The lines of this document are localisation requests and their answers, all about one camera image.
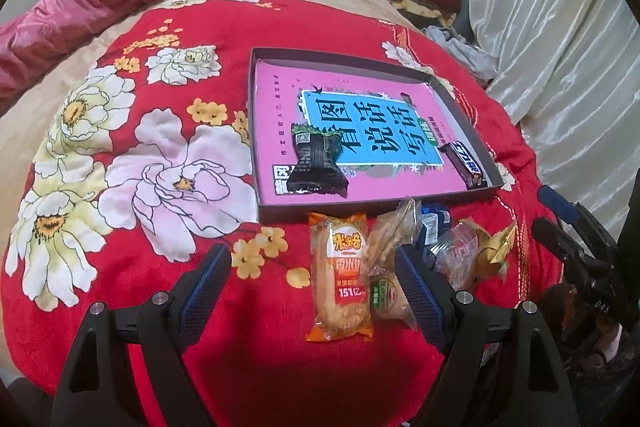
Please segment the dark chocolate bar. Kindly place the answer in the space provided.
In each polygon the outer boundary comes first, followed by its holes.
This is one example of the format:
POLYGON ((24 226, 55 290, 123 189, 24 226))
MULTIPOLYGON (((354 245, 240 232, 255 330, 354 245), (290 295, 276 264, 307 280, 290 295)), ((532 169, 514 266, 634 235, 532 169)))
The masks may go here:
POLYGON ((439 150, 449 159, 454 169, 459 173, 468 190, 484 188, 487 181, 480 164, 472 156, 469 149, 460 141, 450 141, 439 150))

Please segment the pink blue book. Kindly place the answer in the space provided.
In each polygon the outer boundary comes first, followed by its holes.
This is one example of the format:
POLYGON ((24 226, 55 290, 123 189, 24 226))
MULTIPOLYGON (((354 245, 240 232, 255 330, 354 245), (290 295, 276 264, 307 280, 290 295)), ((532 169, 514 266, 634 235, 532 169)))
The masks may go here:
POLYGON ((439 150, 457 139, 457 131, 426 83, 260 60, 252 95, 252 147, 264 207, 440 196, 466 189, 439 150), (292 124, 342 132, 337 165, 348 181, 345 197, 288 191, 286 181, 297 162, 292 124))

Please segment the small round pastry packet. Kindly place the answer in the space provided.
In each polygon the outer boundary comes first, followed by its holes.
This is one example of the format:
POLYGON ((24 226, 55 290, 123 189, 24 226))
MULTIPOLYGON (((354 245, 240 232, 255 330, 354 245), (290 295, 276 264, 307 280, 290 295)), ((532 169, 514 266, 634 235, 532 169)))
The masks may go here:
POLYGON ((416 330, 416 318, 393 271, 370 278, 370 307, 374 321, 401 321, 416 330))

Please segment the dark shallow cardboard box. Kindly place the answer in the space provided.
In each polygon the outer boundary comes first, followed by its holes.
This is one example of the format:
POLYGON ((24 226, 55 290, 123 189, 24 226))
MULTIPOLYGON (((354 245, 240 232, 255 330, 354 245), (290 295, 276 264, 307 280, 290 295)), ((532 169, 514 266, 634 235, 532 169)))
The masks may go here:
POLYGON ((376 215, 405 198, 467 202, 503 186, 470 116, 434 76, 367 58, 255 48, 247 81, 250 147, 260 220, 310 212, 376 215), (288 187, 297 155, 291 128, 341 135, 346 193, 288 187))

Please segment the clear candy packet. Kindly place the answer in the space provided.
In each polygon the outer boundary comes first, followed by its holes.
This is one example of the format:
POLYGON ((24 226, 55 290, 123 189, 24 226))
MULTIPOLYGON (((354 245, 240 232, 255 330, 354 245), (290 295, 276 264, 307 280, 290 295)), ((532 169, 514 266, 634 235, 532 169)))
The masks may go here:
POLYGON ((430 248, 434 270, 446 277, 455 291, 468 291, 474 280, 478 243, 477 231, 459 222, 430 248))

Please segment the white satin curtain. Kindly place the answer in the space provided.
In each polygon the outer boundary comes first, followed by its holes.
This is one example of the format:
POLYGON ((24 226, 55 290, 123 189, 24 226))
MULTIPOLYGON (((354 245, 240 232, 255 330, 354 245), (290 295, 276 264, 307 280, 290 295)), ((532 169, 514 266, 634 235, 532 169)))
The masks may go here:
POLYGON ((539 178, 618 233, 639 168, 639 25, 625 0, 470 0, 488 87, 539 178))

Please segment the red floral blanket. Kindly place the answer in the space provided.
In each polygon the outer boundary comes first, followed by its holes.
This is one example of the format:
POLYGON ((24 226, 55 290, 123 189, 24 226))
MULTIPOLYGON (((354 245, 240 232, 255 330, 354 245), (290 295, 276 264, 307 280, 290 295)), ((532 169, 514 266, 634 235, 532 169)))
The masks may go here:
POLYGON ((562 269, 530 236, 544 213, 534 152, 502 107, 440 46, 404 26, 302 0, 198 0, 146 12, 82 66, 36 135, 2 275, 18 370, 54 392, 91 303, 135 306, 216 243, 232 270, 186 367, 221 426, 393 426, 410 418, 439 353, 398 321, 311 343, 308 222, 258 217, 247 109, 256 48, 341 53, 430 72, 497 161, 494 196, 454 207, 515 230, 506 271, 480 283, 513 307, 562 269))

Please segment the black green snack packet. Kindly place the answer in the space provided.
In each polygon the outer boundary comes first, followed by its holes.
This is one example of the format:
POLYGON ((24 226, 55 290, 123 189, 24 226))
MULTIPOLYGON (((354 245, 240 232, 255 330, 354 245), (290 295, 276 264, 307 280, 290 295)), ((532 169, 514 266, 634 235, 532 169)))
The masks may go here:
POLYGON ((310 124, 292 124, 297 157, 286 187, 295 194, 347 195, 348 181, 337 158, 342 153, 342 132, 323 131, 310 124))

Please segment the orange bread snack packet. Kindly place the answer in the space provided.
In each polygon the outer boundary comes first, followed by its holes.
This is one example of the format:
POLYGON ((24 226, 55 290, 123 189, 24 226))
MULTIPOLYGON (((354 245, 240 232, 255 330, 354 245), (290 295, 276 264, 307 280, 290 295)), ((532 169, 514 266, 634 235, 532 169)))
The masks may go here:
POLYGON ((312 343, 373 334, 369 280, 363 256, 367 247, 367 219, 356 213, 341 219, 311 213, 310 283, 314 325, 306 339, 312 343))

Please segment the blue cookie packet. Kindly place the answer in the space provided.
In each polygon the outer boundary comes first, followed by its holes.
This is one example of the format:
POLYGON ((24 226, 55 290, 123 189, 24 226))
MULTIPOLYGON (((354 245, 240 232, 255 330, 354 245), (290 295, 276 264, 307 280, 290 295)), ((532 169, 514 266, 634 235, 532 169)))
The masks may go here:
POLYGON ((421 228, 414 247, 422 256, 427 256, 440 236, 451 229, 451 215, 449 208, 438 202, 424 202, 421 205, 421 228))

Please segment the light crumpled cloth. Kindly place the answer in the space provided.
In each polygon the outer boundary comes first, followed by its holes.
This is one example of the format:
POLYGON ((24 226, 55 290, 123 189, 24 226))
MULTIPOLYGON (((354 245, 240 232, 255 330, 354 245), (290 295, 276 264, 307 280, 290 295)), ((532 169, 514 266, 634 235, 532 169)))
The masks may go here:
POLYGON ((422 34, 443 48, 481 82, 491 82, 497 75, 497 60, 479 46, 469 43, 451 27, 427 26, 422 34))

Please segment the clear peanut brittle packet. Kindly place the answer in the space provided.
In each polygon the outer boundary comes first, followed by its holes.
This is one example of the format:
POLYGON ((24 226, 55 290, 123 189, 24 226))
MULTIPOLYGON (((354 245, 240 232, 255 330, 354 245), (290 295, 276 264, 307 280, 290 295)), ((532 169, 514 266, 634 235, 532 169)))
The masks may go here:
POLYGON ((414 198, 405 199, 395 210, 378 216, 364 248, 363 273, 375 275, 393 270, 396 249, 413 244, 421 228, 421 206, 414 198))

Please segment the gold yellow snack packet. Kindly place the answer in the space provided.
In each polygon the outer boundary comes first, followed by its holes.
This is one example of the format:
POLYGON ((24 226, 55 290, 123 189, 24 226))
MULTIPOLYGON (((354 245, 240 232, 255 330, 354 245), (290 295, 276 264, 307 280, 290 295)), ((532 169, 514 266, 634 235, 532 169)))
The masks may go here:
POLYGON ((515 243, 516 222, 495 234, 489 234, 472 219, 463 219, 460 223, 471 228, 477 238, 473 281, 486 281, 493 277, 504 280, 508 274, 508 256, 515 243))

